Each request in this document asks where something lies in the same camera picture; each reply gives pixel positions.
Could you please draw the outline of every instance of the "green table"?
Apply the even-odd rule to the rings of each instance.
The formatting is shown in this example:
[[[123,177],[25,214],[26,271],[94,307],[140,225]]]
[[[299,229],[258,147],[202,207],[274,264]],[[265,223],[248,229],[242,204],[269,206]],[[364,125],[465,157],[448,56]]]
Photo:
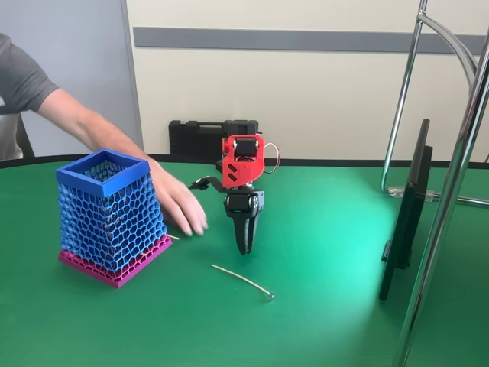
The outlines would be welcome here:
[[[223,196],[197,192],[208,232],[176,241],[116,290],[57,262],[54,171],[65,163],[0,170],[0,365],[390,366],[436,204],[425,205],[411,267],[380,303],[381,252],[400,205],[377,188],[380,167],[281,167],[262,177],[265,209],[245,257]],[[164,166],[186,183],[216,174]],[[393,168],[390,182],[407,171]],[[439,190],[445,172],[433,168],[429,187]],[[489,171],[469,170],[461,194],[487,197],[488,185]],[[487,365],[488,233],[489,211],[457,206],[409,366]]]

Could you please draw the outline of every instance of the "gray stripe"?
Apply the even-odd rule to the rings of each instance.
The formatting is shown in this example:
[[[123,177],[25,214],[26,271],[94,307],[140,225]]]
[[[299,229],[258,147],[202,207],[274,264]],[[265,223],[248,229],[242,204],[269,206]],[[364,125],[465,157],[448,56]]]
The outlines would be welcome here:
[[[411,33],[338,31],[265,31],[243,29],[134,27],[136,47],[214,48],[231,50],[294,50],[339,52],[409,52]],[[475,55],[485,36],[459,35]],[[418,52],[452,54],[437,34],[423,34]]]

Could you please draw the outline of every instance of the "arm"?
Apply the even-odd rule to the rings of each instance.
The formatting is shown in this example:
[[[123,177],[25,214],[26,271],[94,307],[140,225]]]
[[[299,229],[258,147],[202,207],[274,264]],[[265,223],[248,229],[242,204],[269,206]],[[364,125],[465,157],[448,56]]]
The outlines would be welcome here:
[[[186,186],[149,158],[121,130],[59,89],[42,68],[11,39],[0,33],[0,115],[31,110],[39,113],[88,148],[109,148],[148,160],[157,198],[165,214],[187,234],[202,234],[206,215]]]
[[[98,113],[86,108],[62,89],[52,92],[38,113],[92,150],[120,151],[149,162],[157,198],[165,213],[187,234],[203,234],[206,215],[197,199],[175,177],[147,156],[127,135]]]

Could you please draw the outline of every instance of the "chrome frame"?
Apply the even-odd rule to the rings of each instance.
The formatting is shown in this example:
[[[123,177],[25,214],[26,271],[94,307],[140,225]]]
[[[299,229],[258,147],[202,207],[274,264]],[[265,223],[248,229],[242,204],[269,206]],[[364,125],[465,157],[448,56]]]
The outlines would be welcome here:
[[[481,58],[478,66],[476,66],[474,57],[455,35],[453,35],[439,23],[425,16],[426,3],[427,0],[421,0],[419,4],[419,14],[416,19],[416,26],[414,28],[411,51],[407,61],[406,72],[404,75],[392,132],[390,134],[389,146],[387,149],[386,160],[384,162],[384,171],[382,172],[382,191],[390,194],[395,192],[395,189],[386,189],[385,183],[390,161],[392,159],[393,147],[396,140],[397,131],[399,129],[400,118],[406,99],[407,87],[409,85],[416,49],[419,42],[419,35],[421,33],[423,23],[430,26],[434,31],[440,34],[443,39],[447,41],[461,61],[470,85],[470,94],[461,129],[455,143],[452,160],[450,161],[449,170],[445,177],[442,193],[435,194],[435,198],[439,200],[439,205],[438,209],[436,210],[435,219],[433,220],[431,229],[429,231],[425,251],[419,266],[418,275],[416,276],[416,283],[414,284],[413,293],[411,294],[410,303],[403,323],[403,329],[400,334],[399,346],[397,347],[394,356],[393,367],[406,366],[410,348],[413,343],[413,338],[416,329],[419,326],[418,316],[424,306],[426,292],[431,284],[440,246],[448,230],[455,204],[457,202],[462,202],[482,206],[489,205],[489,201],[487,200],[458,196],[465,176],[465,171],[467,170],[468,162],[470,161],[470,156],[474,148],[475,139],[477,138],[477,134],[482,123],[484,110],[486,108],[487,101],[489,100],[489,31],[487,32]]]
[[[394,116],[394,121],[392,125],[392,130],[390,132],[389,145],[387,146],[387,153],[384,161],[384,168],[382,170],[381,177],[381,190],[384,193],[390,195],[395,194],[395,187],[386,187],[387,175],[389,173],[390,162],[392,161],[392,155],[394,151],[394,146],[396,144],[397,133],[399,132],[400,120],[404,110],[404,104],[406,102],[407,89],[410,84],[411,74],[413,72],[414,60],[416,59],[416,52],[419,43],[419,36],[421,35],[421,29],[423,24],[433,29],[437,34],[439,34],[446,43],[453,50],[455,55],[460,60],[462,67],[464,68],[465,75],[467,77],[469,89],[474,83],[474,75],[477,71],[477,62],[468,48],[455,36],[451,31],[445,28],[443,25],[437,21],[432,20],[430,17],[426,16],[426,4],[428,0],[421,0],[418,9],[418,15],[416,17],[416,25],[413,32],[413,39],[411,41],[410,53],[407,59],[406,70],[404,72],[403,83],[401,86],[399,101],[397,103],[396,114]],[[440,199],[439,193],[434,193],[434,200]],[[460,196],[458,202],[473,204],[479,206],[489,206],[489,200],[477,199],[474,197]]]

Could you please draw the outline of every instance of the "magenta base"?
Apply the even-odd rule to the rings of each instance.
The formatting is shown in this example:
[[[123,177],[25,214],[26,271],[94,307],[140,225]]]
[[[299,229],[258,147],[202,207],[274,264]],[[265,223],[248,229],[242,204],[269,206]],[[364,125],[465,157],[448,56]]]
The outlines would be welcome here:
[[[158,239],[150,248],[142,254],[139,254],[136,259],[133,259],[129,265],[123,270],[107,271],[100,265],[94,264],[92,261],[87,261],[74,255],[67,250],[62,250],[58,255],[58,261],[80,270],[81,272],[90,275],[91,277],[103,281],[114,288],[120,288],[125,283],[141,271],[146,265],[152,262],[161,252],[165,251],[172,243],[171,238],[164,235]]]

